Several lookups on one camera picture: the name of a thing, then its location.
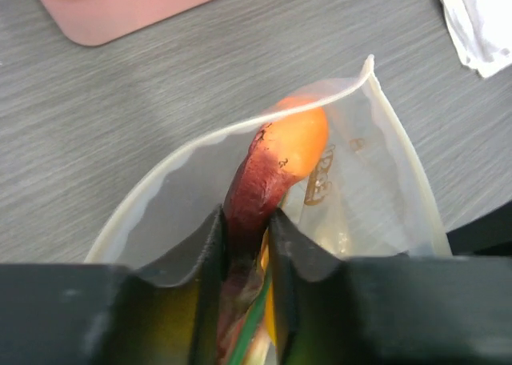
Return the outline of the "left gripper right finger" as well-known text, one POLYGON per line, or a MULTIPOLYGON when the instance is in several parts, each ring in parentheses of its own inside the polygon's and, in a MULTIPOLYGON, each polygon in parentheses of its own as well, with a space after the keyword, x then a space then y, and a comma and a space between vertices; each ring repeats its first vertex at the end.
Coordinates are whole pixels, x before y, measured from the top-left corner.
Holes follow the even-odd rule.
POLYGON ((281 211, 269 231, 281 364, 508 364, 511 261, 337 259, 281 211))

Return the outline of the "fake steak slice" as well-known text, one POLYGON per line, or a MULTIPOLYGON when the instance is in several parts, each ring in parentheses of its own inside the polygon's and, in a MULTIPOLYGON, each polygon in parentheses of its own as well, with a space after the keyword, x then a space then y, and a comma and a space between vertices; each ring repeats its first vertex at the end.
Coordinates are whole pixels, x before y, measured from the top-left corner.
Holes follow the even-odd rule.
POLYGON ((228 271, 219 307, 218 364, 226 363, 242 317, 262 288, 258 259, 270 216, 285 193, 315 168, 328 135, 328 119, 321 106, 266 122, 232 179, 222 206, 228 271))

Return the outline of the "clear zip top bag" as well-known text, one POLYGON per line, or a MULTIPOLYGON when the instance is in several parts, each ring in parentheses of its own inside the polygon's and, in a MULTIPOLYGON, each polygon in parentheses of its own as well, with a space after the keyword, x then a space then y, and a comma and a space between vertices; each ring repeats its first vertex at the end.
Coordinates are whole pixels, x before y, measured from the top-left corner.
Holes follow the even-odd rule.
POLYGON ((329 124, 326 147, 275 212, 283 212, 302 234, 341 260, 450 255, 425 171, 368 58, 357 78, 304 86, 263 114, 195 139, 164 158, 120 203, 86 261, 140 269, 220 208, 222 289, 228 271, 222 206, 254 136, 266 122, 320 106, 329 124))

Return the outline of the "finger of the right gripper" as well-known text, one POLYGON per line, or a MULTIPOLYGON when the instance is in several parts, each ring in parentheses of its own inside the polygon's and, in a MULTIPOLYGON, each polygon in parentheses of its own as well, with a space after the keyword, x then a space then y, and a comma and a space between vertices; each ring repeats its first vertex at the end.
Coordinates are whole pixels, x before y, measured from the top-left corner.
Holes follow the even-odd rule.
POLYGON ((447 233, 453 255, 511 256, 512 202, 447 233))

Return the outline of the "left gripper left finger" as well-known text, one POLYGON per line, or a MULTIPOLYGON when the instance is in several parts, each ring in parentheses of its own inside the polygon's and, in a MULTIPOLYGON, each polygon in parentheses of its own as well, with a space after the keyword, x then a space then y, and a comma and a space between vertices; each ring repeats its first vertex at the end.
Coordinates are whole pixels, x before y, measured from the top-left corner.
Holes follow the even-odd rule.
POLYGON ((1 267, 4 364, 212 364, 224 272, 220 208, 159 259, 1 267))

